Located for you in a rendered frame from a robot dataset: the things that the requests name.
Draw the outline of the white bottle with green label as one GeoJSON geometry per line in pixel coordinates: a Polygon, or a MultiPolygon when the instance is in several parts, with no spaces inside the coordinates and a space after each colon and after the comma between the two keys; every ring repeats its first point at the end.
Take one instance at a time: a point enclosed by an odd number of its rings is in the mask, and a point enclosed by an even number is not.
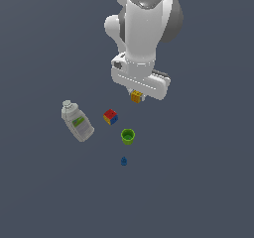
{"type": "Polygon", "coordinates": [[[63,102],[62,119],[79,142],[86,141],[94,132],[89,119],[70,100],[63,102]]]}

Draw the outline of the red yellow blue cube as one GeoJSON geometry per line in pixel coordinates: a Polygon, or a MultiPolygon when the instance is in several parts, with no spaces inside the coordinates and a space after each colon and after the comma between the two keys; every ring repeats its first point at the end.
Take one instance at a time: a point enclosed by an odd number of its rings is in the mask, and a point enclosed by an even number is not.
{"type": "Polygon", "coordinates": [[[109,125],[113,125],[118,120],[118,114],[114,110],[109,109],[103,114],[103,119],[109,125]]]}

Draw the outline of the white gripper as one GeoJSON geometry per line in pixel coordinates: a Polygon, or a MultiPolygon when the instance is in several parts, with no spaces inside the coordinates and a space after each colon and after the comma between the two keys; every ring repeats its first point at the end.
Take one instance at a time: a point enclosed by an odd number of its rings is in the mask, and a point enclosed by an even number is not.
{"type": "Polygon", "coordinates": [[[127,88],[129,95],[133,90],[142,92],[141,101],[146,96],[163,100],[171,83],[170,77],[154,69],[154,62],[131,62],[124,53],[117,55],[112,61],[111,77],[114,82],[127,88]]]}

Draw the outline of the green cup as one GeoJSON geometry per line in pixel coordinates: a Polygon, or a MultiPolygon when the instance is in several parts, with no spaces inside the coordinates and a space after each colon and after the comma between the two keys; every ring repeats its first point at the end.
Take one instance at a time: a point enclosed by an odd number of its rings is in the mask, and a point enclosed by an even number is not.
{"type": "Polygon", "coordinates": [[[122,142],[125,145],[131,145],[135,138],[135,132],[132,129],[124,129],[121,132],[121,138],[122,138],[122,142]]]}

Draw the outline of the small yellow block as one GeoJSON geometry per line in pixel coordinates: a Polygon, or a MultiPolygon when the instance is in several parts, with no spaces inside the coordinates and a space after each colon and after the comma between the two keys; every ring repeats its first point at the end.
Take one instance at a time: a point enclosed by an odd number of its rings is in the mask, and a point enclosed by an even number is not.
{"type": "Polygon", "coordinates": [[[139,103],[142,100],[142,95],[143,95],[142,92],[133,90],[131,92],[131,100],[135,103],[139,103]]]}

